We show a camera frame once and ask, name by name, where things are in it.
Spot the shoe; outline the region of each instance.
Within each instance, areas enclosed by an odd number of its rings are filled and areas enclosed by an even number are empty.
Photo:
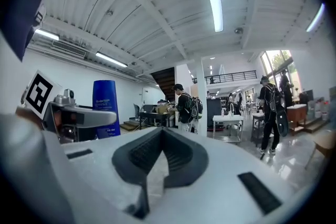
[[[262,150],[261,147],[258,148],[258,152],[262,155],[262,154],[265,154],[265,150]]]
[[[270,150],[268,151],[268,153],[269,153],[269,155],[275,155],[275,150],[272,150],[272,149],[270,148]]]

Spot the cap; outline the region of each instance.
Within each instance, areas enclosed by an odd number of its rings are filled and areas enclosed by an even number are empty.
[[[262,76],[260,84],[262,84],[264,81],[269,81],[269,79],[266,76]]]
[[[175,84],[174,87],[173,87],[173,90],[174,91],[176,91],[176,90],[183,91],[183,86],[181,84]]]

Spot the white pants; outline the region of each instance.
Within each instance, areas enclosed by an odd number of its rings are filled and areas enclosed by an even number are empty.
[[[179,124],[178,129],[180,129],[184,132],[190,132],[191,128],[194,126],[194,132],[195,132],[195,134],[198,134],[198,120],[193,119],[190,123],[179,122],[178,124]]]

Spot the air vent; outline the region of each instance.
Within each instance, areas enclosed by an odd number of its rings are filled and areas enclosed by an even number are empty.
[[[66,51],[67,54],[79,56],[80,58],[84,58],[86,55],[86,51],[76,45],[72,45],[70,43],[63,42],[61,40],[60,41],[54,40],[52,43],[53,45],[51,46],[51,49],[62,52]]]

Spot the black metal railing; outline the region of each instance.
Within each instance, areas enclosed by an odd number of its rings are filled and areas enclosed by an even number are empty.
[[[246,71],[246,72],[209,76],[209,77],[205,77],[204,79],[205,79],[206,84],[216,84],[216,83],[232,82],[232,81],[256,79],[256,78],[257,78],[257,73],[255,70],[253,70],[253,71]],[[197,78],[193,79],[193,82],[194,84],[196,84]]]

